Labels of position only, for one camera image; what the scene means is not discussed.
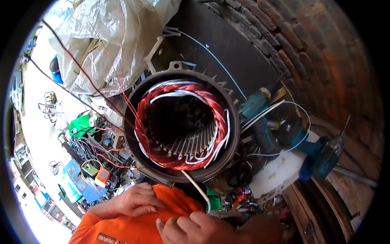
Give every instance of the human hand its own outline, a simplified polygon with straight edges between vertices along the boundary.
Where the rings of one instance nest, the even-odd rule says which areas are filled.
[[[156,220],[158,232],[165,244],[243,243],[245,236],[227,222],[203,212],[190,217],[170,218],[166,223]]]
[[[131,217],[157,212],[157,207],[166,208],[148,183],[134,185],[112,200],[117,213]]]

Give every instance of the wire coil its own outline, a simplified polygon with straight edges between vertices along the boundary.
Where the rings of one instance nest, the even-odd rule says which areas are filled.
[[[163,97],[193,96],[207,104],[214,116],[215,132],[207,148],[203,148],[194,155],[171,153],[162,148],[159,143],[151,140],[146,135],[143,126],[147,122],[146,113],[150,106]],[[175,170],[194,170],[207,167],[215,160],[219,151],[225,145],[230,136],[229,110],[224,109],[221,101],[203,85],[188,80],[169,80],[161,82],[150,88],[143,96],[137,107],[138,117],[135,119],[135,136],[139,142],[141,151],[160,167],[168,167]]]

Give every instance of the metal rod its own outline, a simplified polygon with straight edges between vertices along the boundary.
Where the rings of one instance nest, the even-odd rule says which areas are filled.
[[[355,179],[357,181],[360,181],[364,184],[367,184],[373,188],[376,188],[378,186],[378,182],[372,178],[369,178],[369,177],[366,177],[364,175],[360,175],[360,174],[356,174],[352,171],[350,171],[349,169],[347,168],[344,168],[340,165],[336,165],[334,168],[333,168],[334,171],[336,172],[339,172],[343,175],[346,175],[348,177],[351,177],[352,179]]]

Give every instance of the car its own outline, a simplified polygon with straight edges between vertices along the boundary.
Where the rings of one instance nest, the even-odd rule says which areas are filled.
[[[15,72],[14,80],[12,82],[12,102],[20,115],[22,114],[22,95],[23,95],[24,84],[22,82],[22,72],[21,70]]]

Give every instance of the white tarp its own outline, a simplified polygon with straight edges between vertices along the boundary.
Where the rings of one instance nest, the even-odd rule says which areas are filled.
[[[82,68],[104,96],[110,97],[122,92],[119,85],[121,80],[123,89],[127,90],[145,70],[147,65],[144,57],[152,49],[156,38],[162,35],[163,27],[178,11],[180,2],[181,0],[85,0],[55,32],[78,63],[89,52],[88,49],[91,49],[90,38],[104,41],[113,65],[107,51],[100,44],[87,55]],[[101,98],[53,35],[49,38],[49,43],[58,53],[64,88],[76,94]]]

